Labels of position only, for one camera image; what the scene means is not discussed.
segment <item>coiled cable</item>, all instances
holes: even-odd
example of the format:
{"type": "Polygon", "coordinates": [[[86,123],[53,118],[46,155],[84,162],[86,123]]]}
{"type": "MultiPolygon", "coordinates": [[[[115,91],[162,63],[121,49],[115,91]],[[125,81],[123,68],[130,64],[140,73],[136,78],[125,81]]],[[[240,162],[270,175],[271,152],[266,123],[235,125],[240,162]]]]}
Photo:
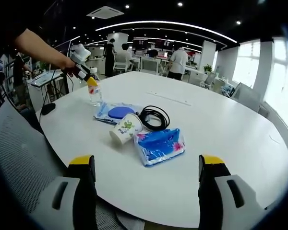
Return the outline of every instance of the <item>coiled cable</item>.
{"type": "Polygon", "coordinates": [[[169,126],[169,123],[170,123],[170,119],[169,119],[168,114],[163,109],[161,109],[157,106],[153,106],[153,105],[146,106],[141,111],[141,113],[140,114],[137,113],[137,115],[139,116],[140,120],[142,121],[142,124],[151,131],[164,130],[169,126]],[[157,109],[161,110],[164,114],[162,114],[161,112],[159,112],[157,110],[149,109],[149,107],[157,108],[157,109]],[[149,116],[149,115],[153,115],[153,116],[157,117],[161,121],[161,125],[153,126],[150,123],[148,123],[147,116],[149,116]]]}

